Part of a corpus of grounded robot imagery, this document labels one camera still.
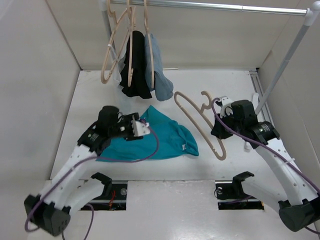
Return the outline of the white sheer hanging garment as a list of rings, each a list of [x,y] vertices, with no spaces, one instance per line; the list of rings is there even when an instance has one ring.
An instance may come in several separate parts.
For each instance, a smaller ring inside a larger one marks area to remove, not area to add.
[[[112,79],[114,84],[118,87],[122,81],[122,77],[121,77],[121,71],[124,69],[125,67],[125,58],[126,58],[126,52],[127,52],[127,48],[124,47],[121,51],[120,51],[120,55],[117,56],[115,48],[111,45],[108,44],[110,50],[111,50],[111,56],[113,57],[113,59],[115,60],[116,64],[115,64],[115,68],[112,71]]]

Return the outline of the light blue hanging shirt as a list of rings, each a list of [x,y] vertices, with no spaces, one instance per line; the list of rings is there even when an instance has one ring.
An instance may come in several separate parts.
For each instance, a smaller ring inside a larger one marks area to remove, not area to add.
[[[144,47],[148,47],[146,43],[147,38],[144,36]],[[163,64],[162,64],[162,57],[161,51],[159,48],[158,41],[155,36],[151,33],[151,43],[153,48],[153,59],[154,59],[154,89],[150,88],[149,80],[146,79],[146,72],[145,72],[145,80],[149,91],[155,91],[156,99],[160,102],[169,100],[173,95],[174,85],[173,83],[164,75],[163,73]],[[145,62],[147,67],[147,60],[146,58],[149,56],[149,53],[146,53],[145,50]]]

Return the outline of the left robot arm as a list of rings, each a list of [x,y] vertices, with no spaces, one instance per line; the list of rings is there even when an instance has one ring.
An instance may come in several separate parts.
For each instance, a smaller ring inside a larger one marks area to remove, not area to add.
[[[121,114],[116,106],[103,106],[51,183],[25,198],[25,232],[41,229],[53,237],[62,235],[74,213],[111,194],[112,179],[94,169],[97,161],[106,160],[104,150],[113,140],[141,140],[149,133],[137,112]]]

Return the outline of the metal clothes rack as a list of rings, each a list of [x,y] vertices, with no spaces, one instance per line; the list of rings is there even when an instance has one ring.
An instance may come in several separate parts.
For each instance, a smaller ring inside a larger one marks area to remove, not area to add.
[[[131,6],[144,6],[143,0],[130,0]],[[302,16],[304,18],[301,29],[297,33],[296,37],[292,37],[290,40],[285,41],[285,34],[289,32],[289,27],[293,26],[293,22],[288,20],[283,26],[283,30],[279,34],[274,45],[270,49],[268,56],[282,56],[282,62],[278,63],[278,70],[266,88],[265,92],[261,96],[256,98],[258,103],[258,109],[266,104],[271,91],[274,89],[276,83],[281,78],[285,68],[287,67],[290,59],[295,51],[298,49],[299,44],[305,37],[306,32],[312,26],[314,22],[319,18],[320,14],[320,2],[313,2],[312,6],[306,9],[293,9],[293,8],[276,8],[276,7],[260,7],[260,6],[246,6],[246,5],[232,5],[232,4],[218,4],[218,3],[203,3],[203,2],[186,2],[177,0],[147,0],[147,7],[168,7],[168,8],[189,8],[199,9],[207,11],[235,11],[235,12],[252,12],[261,14],[278,14],[292,16]]]

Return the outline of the empty beige wooden hanger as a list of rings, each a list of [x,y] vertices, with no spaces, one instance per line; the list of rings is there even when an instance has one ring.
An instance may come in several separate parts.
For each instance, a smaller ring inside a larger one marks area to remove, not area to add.
[[[132,82],[132,76],[134,73],[134,69],[132,68],[132,58],[133,58],[133,31],[136,27],[135,13],[136,8],[131,6],[131,2],[129,0],[125,0],[126,9],[122,12],[120,17],[117,17],[116,12],[111,9],[111,3],[119,4],[119,0],[100,0],[99,9],[102,13],[104,27],[109,38],[109,42],[107,45],[105,57],[102,63],[102,68],[100,71],[100,80],[103,84],[107,84],[112,74],[115,71],[115,68],[119,67],[120,53],[116,51],[116,47],[114,44],[115,36],[117,30],[119,29],[123,20],[128,20],[127,33],[124,37],[124,40],[121,44],[121,49],[125,47],[125,43],[129,41],[129,71],[128,71],[128,83],[130,86]]]

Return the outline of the teal t shirt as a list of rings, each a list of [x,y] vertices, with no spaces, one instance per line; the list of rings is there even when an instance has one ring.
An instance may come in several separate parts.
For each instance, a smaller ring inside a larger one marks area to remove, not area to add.
[[[198,145],[191,132],[175,120],[167,117],[152,105],[142,114],[142,119],[149,123],[155,134],[148,134],[142,139],[126,141],[114,138],[99,161],[137,161],[146,157],[151,160],[165,160],[182,155],[199,156]]]

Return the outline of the beige hanger with blue shirt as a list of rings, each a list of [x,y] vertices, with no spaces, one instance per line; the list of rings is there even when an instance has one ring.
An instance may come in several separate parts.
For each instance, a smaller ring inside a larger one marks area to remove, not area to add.
[[[148,7],[147,1],[143,1],[144,6],[144,28],[145,28],[145,37],[147,41],[147,47],[145,47],[145,52],[149,53],[148,57],[146,57],[146,79],[149,80],[149,87],[153,90],[155,88],[155,65],[154,65],[154,55],[153,55],[153,46],[152,46],[152,38],[149,29],[148,23]]]

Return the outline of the beige wooden hanger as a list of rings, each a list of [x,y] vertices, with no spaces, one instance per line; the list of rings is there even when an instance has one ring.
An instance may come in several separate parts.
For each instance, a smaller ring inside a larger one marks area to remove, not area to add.
[[[117,17],[116,12],[111,9],[111,3],[119,4],[119,0],[100,0],[99,9],[102,13],[104,27],[109,38],[109,42],[107,45],[105,57],[102,63],[102,68],[100,71],[100,80],[103,84],[107,84],[112,74],[115,71],[115,68],[119,67],[120,53],[116,51],[116,47],[114,44],[115,36],[117,30],[119,29],[123,20],[128,20],[127,33],[124,37],[124,40],[121,44],[121,49],[125,47],[125,43],[129,41],[129,71],[128,71],[128,83],[130,86],[132,82],[132,76],[134,73],[134,69],[132,68],[132,58],[133,58],[133,31],[136,27],[135,13],[136,8],[131,6],[131,2],[129,0],[125,0],[126,9],[122,12],[120,17]]]
[[[201,92],[201,95],[205,96],[208,100],[208,104],[203,103],[201,105],[201,107],[198,107],[194,101],[192,101],[187,95],[185,95],[184,93],[182,93],[180,91],[176,91],[173,94],[173,99],[174,99],[175,104],[180,108],[180,110],[184,113],[184,115],[191,121],[191,123],[194,125],[194,127],[201,134],[202,138],[205,140],[205,142],[207,143],[208,147],[211,149],[211,151],[215,155],[215,157],[220,161],[224,161],[227,158],[227,151],[226,151],[226,148],[225,148],[222,140],[219,138],[216,138],[218,145],[220,146],[220,149],[221,149],[221,154],[219,154],[217,152],[216,148],[214,147],[214,145],[212,144],[211,140],[206,136],[205,132],[198,124],[198,122],[193,118],[193,116],[178,101],[178,97],[181,97],[185,101],[187,101],[198,112],[198,114],[202,117],[202,119],[206,122],[206,124],[212,130],[214,125],[210,122],[210,120],[207,118],[207,116],[205,115],[204,112],[205,112],[205,110],[211,109],[211,103],[212,103],[213,99],[212,99],[211,95],[205,90],[203,90]]]

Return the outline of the beige hanger with black shirt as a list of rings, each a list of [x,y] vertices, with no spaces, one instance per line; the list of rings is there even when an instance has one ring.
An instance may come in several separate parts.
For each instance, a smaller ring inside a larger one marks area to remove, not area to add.
[[[128,62],[128,77],[127,77],[127,86],[130,87],[132,84],[132,78],[134,69],[132,66],[133,63],[133,31],[136,28],[136,7],[131,6],[131,1],[126,1],[127,14],[129,18],[129,62]]]

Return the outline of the black hanging shirt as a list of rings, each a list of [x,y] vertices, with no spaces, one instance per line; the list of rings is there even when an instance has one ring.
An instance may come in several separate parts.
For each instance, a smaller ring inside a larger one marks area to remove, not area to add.
[[[122,92],[127,97],[141,97],[142,99],[151,99],[152,95],[147,85],[145,72],[146,72],[146,57],[145,57],[145,36],[142,32],[134,30],[132,32],[132,63],[133,75],[131,85],[128,86],[128,71],[130,60],[130,39],[126,45],[126,54],[124,60],[124,68],[120,72],[121,82],[123,87]]]

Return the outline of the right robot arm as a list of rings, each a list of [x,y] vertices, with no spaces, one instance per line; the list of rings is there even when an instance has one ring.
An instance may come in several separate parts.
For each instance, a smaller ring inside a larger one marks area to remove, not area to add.
[[[249,143],[283,188],[283,192],[276,191],[259,182],[254,173],[244,171],[222,188],[219,199],[237,203],[254,197],[277,212],[292,232],[311,231],[310,225],[320,219],[320,189],[300,171],[275,127],[268,121],[258,120],[249,100],[232,101],[223,96],[214,98],[211,105],[220,107],[219,113],[213,111],[211,134],[219,140],[236,135]]]

